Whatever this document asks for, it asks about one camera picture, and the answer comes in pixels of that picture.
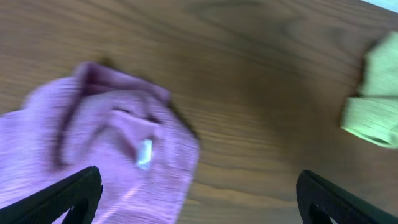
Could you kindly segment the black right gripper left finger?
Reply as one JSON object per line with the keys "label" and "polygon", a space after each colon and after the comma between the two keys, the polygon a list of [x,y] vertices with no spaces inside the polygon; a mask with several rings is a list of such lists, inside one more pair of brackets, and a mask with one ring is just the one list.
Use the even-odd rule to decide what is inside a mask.
{"label": "black right gripper left finger", "polygon": [[1,209],[2,224],[91,224],[103,185],[100,170],[89,166],[37,193]]}

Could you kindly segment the purple microfiber cloth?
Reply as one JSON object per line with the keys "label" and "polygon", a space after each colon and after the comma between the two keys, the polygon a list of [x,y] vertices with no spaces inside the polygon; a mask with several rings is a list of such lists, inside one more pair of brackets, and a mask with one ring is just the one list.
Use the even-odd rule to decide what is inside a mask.
{"label": "purple microfiber cloth", "polygon": [[95,63],[34,90],[1,116],[1,206],[96,166],[95,223],[175,223],[200,147],[169,99],[158,85]]}

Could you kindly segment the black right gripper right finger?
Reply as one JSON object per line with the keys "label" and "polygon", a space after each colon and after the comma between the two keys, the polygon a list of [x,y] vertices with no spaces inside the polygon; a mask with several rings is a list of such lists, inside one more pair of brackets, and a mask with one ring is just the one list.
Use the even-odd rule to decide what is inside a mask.
{"label": "black right gripper right finger", "polygon": [[393,216],[310,170],[296,184],[303,224],[397,224]]}

